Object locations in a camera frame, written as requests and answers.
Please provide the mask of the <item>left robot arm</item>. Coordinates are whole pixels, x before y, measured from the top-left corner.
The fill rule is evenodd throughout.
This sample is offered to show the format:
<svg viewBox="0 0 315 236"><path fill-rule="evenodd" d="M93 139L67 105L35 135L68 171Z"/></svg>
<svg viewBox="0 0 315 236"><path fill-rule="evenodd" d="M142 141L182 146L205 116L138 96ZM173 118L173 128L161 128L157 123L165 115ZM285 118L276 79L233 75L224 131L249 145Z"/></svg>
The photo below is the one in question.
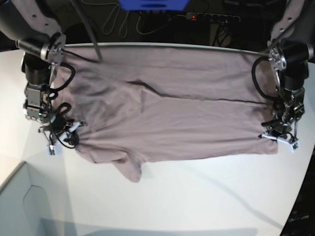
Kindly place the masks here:
<svg viewBox="0 0 315 236"><path fill-rule="evenodd" d="M259 138L299 146L298 121L305 113L304 81L309 77L308 61L315 57L315 2L288 0L282 18L274 24L264 56L252 66L252 81L258 93L273 103L273 118L262 123L266 131ZM256 68L270 63L276 82L276 96L266 95L256 78Z"/></svg>

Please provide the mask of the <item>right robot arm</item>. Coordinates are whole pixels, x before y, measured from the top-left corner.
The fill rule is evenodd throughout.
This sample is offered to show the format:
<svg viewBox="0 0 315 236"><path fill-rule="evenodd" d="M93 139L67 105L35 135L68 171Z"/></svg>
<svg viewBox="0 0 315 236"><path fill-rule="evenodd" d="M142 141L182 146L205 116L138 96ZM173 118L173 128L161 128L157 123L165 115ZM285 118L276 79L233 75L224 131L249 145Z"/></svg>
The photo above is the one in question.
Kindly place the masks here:
<svg viewBox="0 0 315 236"><path fill-rule="evenodd" d="M59 92L74 79L73 66L63 61L66 35L48 4L41 0L2 0L0 30L24 51L21 70L27 79L23 110L26 119L38 121L39 132L48 141L49 155L61 147L76 148L76 129L82 121L68 118L69 103L53 107Z"/></svg>

